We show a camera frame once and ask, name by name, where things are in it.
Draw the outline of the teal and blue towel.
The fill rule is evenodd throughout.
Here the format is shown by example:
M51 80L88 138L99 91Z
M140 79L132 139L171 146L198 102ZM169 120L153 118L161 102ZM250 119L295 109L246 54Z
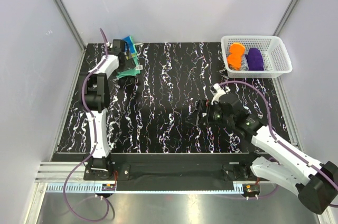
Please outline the teal and blue towel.
M121 72L117 74L117 78L125 78L125 77L135 77L140 74L140 71L143 69L143 66L139 64L138 53L136 51L135 42L131 35L123 38L123 40L127 43L128 56L126 56L125 67Z

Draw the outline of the orange and grey towel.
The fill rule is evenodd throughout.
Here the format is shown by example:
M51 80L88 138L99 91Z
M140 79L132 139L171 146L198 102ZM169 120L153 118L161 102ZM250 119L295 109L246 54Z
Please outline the orange and grey towel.
M229 56L227 57L227 62L229 67L232 70L240 70L242 56L245 53L245 47L240 43L233 43L229 49Z

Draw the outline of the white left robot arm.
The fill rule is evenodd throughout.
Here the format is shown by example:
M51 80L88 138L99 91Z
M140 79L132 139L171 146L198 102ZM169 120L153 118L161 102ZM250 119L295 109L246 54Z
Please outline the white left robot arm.
M86 158L88 173L96 173L107 180L114 174L107 140L106 114L110 104L108 78L126 66L129 47L126 41L114 39L105 44L105 55L100 62L80 77L80 101L90 132L90 156Z

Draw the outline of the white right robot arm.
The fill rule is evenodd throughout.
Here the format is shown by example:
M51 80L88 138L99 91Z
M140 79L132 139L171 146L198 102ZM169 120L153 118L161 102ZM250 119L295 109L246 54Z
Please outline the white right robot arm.
M217 94L212 100L198 100L187 117L195 126L219 126L233 130L260 148L275 163L258 154L240 166L246 180L255 176L269 180L296 195L305 208L322 214L337 197L337 165L322 163L300 151L271 130L260 118L249 114L232 94Z

